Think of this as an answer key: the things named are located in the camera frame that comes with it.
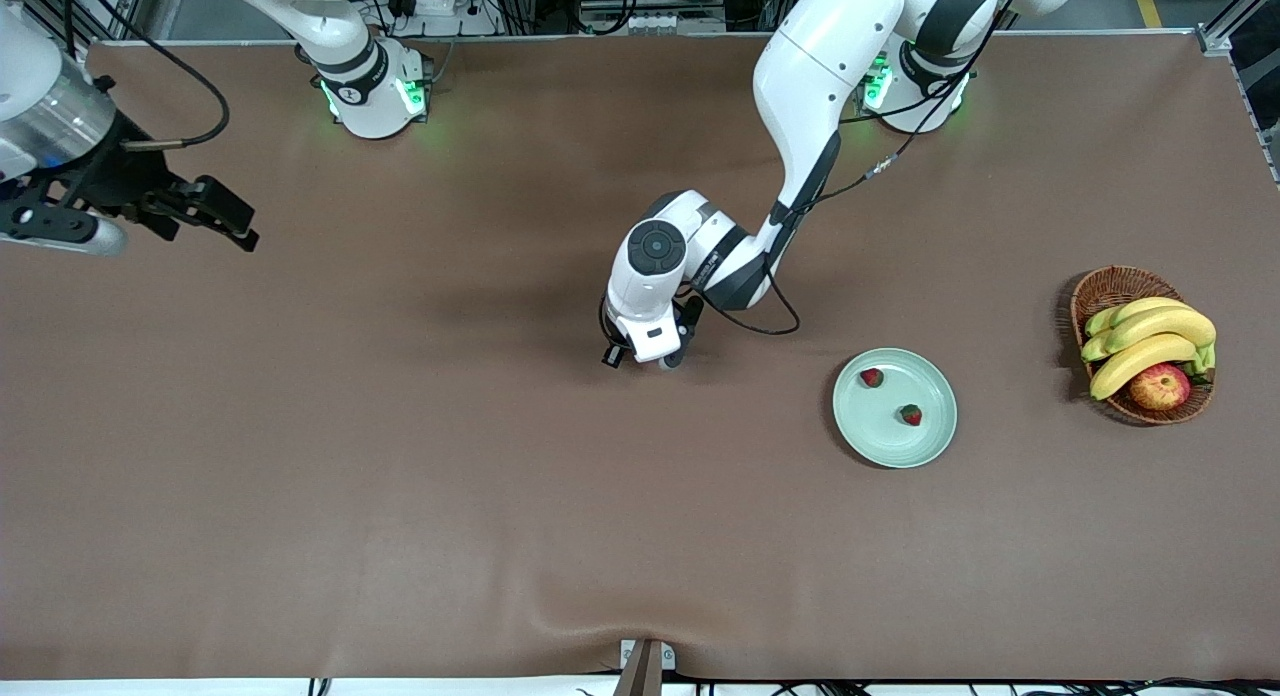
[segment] banana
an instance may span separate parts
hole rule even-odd
[[[1189,304],[1184,304],[1179,299],[1166,299],[1165,296],[1147,296],[1146,299],[1129,301],[1128,304],[1115,310],[1115,313],[1111,313],[1111,328],[1120,326],[1120,324],[1128,321],[1129,317],[1137,316],[1147,310],[1157,310],[1161,307],[1190,308]]]
[[[1199,349],[1196,349],[1196,357],[1204,371],[1217,367],[1217,351],[1213,348],[1213,344],[1202,345]],[[1197,371],[1197,374],[1203,374],[1204,371]]]
[[[1160,307],[1144,310],[1138,316],[1124,319],[1119,326],[1112,328],[1107,339],[1107,353],[1116,354],[1129,345],[1155,336],[1156,333],[1178,333],[1196,344],[1196,348],[1204,348],[1217,339],[1217,331],[1210,319],[1204,319],[1198,310],[1188,307]]]
[[[1084,360],[1084,363],[1100,362],[1101,360],[1111,356],[1107,352],[1108,336],[1111,336],[1111,330],[1110,328],[1106,328],[1106,330],[1098,333],[1098,335],[1093,336],[1093,339],[1084,342],[1084,345],[1080,348],[1080,358]]]
[[[1089,383],[1089,394],[1094,399],[1107,399],[1120,390],[1130,377],[1138,376],[1152,365],[1164,362],[1189,362],[1196,358],[1196,345],[1176,333],[1157,333],[1143,342],[1138,342],[1125,351],[1120,351],[1108,360],[1107,363],[1093,374],[1093,383]]]
[[[1120,307],[1111,307],[1107,310],[1101,310],[1098,313],[1093,313],[1093,317],[1084,324],[1085,336],[1097,336],[1098,333],[1106,331],[1111,328],[1111,317],[1120,310]]]

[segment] light green plate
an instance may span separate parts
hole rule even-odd
[[[881,368],[884,381],[872,389],[858,375]],[[924,412],[908,426],[902,406]],[[946,376],[928,360],[902,349],[873,349],[845,365],[832,395],[836,423],[850,447],[892,468],[911,468],[938,458],[956,432],[956,397]]]

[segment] apple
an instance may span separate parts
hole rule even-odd
[[[1135,404],[1153,412],[1167,412],[1183,406],[1192,395],[1192,383],[1183,368],[1171,363],[1157,363],[1129,381],[1129,397]]]

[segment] cable connector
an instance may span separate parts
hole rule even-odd
[[[897,155],[896,154],[888,154],[887,157],[884,157],[884,160],[882,160],[882,162],[877,162],[876,166],[873,166],[868,173],[864,173],[865,180],[869,180],[870,177],[879,175],[879,173],[882,173],[886,168],[892,166],[892,164],[895,162],[895,160],[897,160]]]
[[[122,141],[120,148],[127,152],[172,152],[174,148],[187,148],[187,143],[183,139]]]

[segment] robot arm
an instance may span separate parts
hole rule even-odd
[[[698,191],[662,196],[630,232],[613,262],[602,304],[611,340],[604,363],[660,360],[676,367],[696,326],[703,301],[719,312],[748,310],[763,298],[795,232],[826,186],[840,154],[840,113],[873,64],[891,61],[891,37],[910,52],[956,52],[942,75],[951,87],[927,99],[959,99],[963,70],[1000,0],[799,0],[755,65],[755,105],[782,157],[782,191],[764,225],[750,235]],[[1065,0],[1015,0],[1052,9]],[[937,100],[914,113],[906,130],[928,130]],[[942,111],[946,118],[948,111]],[[877,164],[868,177],[882,171]],[[687,283],[695,292],[675,301]]]
[[[782,191],[749,235],[698,191],[667,194],[630,232],[613,262],[605,316],[614,344],[639,362],[681,354],[691,319],[672,298],[682,281],[718,310],[753,307],[840,154],[840,113],[881,52],[904,0],[799,0],[755,65],[755,105],[782,155]],[[671,241],[653,258],[653,241]],[[607,354],[617,365],[621,349]]]
[[[243,0],[288,31],[312,67],[329,109],[352,134],[384,139],[425,118],[430,75],[421,52],[370,35],[351,0]]]
[[[180,223],[205,226],[253,249],[250,205],[215,178],[175,177],[159,150],[125,148],[150,136],[115,109],[110,83],[0,0],[0,241],[118,255],[125,235],[110,216],[165,241]]]

